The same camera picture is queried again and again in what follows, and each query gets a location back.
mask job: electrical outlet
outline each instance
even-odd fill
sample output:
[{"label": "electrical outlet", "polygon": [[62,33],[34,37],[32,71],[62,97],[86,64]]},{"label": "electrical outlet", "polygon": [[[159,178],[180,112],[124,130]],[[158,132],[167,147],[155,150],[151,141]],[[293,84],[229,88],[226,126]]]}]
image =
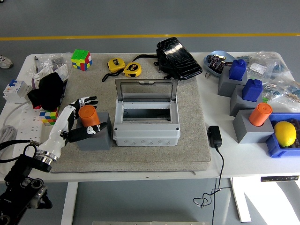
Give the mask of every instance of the electrical outlet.
[{"label": "electrical outlet", "polygon": [[[19,126],[17,129],[17,140],[34,140],[44,142],[48,139],[52,126],[45,126],[39,117],[42,109],[33,109],[32,105],[25,105],[22,109]],[[28,143],[20,143],[14,146],[13,157],[23,154],[24,147]],[[32,156],[34,149],[29,147],[26,155]]]}]

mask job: black fabric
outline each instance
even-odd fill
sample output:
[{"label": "black fabric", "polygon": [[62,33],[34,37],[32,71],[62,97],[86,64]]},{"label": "black fabric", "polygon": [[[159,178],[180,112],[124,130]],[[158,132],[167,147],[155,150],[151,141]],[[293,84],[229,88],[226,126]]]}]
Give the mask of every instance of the black fabric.
[{"label": "black fabric", "polygon": [[33,107],[41,106],[45,110],[55,110],[60,106],[63,94],[63,82],[58,73],[51,73],[39,82],[38,89],[28,93],[28,98]]}]

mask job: blue block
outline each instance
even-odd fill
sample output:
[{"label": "blue block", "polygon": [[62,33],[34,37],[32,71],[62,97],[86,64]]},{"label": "blue block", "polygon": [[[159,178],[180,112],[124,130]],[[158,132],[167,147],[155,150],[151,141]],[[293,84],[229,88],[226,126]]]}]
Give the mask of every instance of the blue block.
[{"label": "blue block", "polygon": [[247,63],[244,60],[234,60],[229,70],[229,79],[241,81],[246,72]]},{"label": "blue block", "polygon": [[263,83],[260,80],[249,79],[243,88],[243,100],[256,102],[263,91]]}]

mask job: white table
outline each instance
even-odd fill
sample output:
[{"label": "white table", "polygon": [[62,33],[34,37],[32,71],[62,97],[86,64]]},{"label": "white table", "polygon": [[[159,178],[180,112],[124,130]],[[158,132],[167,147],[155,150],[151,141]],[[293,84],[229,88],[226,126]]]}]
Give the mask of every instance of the white table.
[{"label": "white table", "polygon": [[[203,67],[203,58],[209,52],[192,53],[194,58]],[[230,52],[234,57],[244,55],[245,52]],[[18,80],[24,80],[30,84],[31,77],[26,76],[26,72],[34,64],[34,55],[29,55],[18,75]],[[268,156],[267,145],[261,144],[238,144],[233,129],[232,121],[234,117],[229,116],[230,98],[218,96],[218,78],[210,76],[208,79],[203,73],[197,76],[199,93],[201,95],[201,104],[204,112],[206,127],[218,125],[222,136],[222,146],[219,148],[222,153],[225,166],[223,170],[223,178],[236,178],[245,176],[283,176],[283,175],[299,175],[300,163],[298,157],[271,158]],[[6,104],[0,116],[0,124],[3,123],[5,116],[15,108],[14,104]],[[274,112],[289,111],[286,107],[279,105],[273,107]],[[21,110],[17,110],[8,119],[7,124],[17,128],[18,114]],[[215,149],[211,148],[211,166],[206,171],[195,172],[103,172],[103,173],[68,173],[68,174],[51,174],[37,170],[32,170],[31,177],[42,178],[45,182],[70,182],[67,195],[76,196],[77,182],[81,181],[108,181],[108,180],[164,180],[164,179],[200,179],[200,178],[217,178],[219,176],[222,161]],[[12,149],[8,149],[4,157],[10,158]],[[12,163],[0,165],[0,172],[6,174]],[[0,176],[0,181],[4,180],[4,176]],[[236,189],[236,197],[242,196],[242,201],[246,202],[241,189]]]}]

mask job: blue bowl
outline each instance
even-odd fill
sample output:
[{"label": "blue bowl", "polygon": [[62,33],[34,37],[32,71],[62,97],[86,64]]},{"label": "blue bowl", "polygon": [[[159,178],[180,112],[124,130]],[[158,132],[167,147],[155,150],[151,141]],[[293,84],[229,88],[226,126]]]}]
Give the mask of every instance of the blue bowl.
[{"label": "blue bowl", "polygon": [[208,56],[209,55],[221,55],[221,56],[225,56],[226,59],[225,59],[225,62],[233,62],[234,60],[236,60],[236,58],[234,58],[232,55],[228,54],[227,52],[224,52],[224,51],[214,51],[214,52],[211,52],[210,54],[208,54],[204,59],[203,59],[203,62],[204,62],[204,68],[206,70],[209,71],[209,73],[213,74],[214,76],[216,77],[220,77],[221,74],[213,71],[211,68],[209,68],[209,63],[208,63]]}]

